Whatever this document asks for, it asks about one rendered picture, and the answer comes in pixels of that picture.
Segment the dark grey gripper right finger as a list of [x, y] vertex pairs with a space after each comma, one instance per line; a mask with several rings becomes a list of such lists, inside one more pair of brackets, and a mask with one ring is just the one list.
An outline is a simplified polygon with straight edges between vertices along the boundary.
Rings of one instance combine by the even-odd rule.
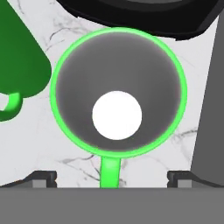
[[190, 171], [168, 171], [167, 179], [168, 188], [224, 188], [224, 185], [201, 179]]

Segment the grey sink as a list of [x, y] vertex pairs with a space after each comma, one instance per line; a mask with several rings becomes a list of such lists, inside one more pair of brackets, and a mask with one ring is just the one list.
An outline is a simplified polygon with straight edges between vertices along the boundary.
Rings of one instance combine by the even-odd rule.
[[224, 10], [215, 33], [191, 172], [224, 186]]

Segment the dark green mug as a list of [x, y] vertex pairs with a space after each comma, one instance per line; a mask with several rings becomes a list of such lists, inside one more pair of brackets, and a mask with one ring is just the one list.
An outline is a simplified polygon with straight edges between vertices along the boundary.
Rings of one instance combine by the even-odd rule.
[[0, 0], [0, 93], [9, 96], [0, 122], [14, 118], [23, 99], [40, 93], [51, 78], [49, 59], [7, 0]]

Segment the green mug with white inside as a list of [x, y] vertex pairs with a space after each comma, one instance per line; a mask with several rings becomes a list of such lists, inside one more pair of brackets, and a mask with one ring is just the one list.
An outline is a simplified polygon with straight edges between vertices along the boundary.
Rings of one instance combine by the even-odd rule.
[[[133, 95], [143, 111], [135, 134], [110, 140], [94, 126], [92, 109], [111, 91]], [[106, 28], [76, 40], [52, 75], [55, 120], [77, 146], [101, 157], [100, 186], [119, 185], [121, 161], [157, 148], [177, 128], [186, 110], [184, 70], [160, 39], [130, 28]]]

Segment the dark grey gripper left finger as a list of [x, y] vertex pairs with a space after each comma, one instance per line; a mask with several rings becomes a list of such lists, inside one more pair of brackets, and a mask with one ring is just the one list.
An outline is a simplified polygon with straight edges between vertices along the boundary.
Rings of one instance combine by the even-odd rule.
[[5, 184], [3, 187], [56, 188], [56, 178], [56, 171], [33, 171], [24, 179]]

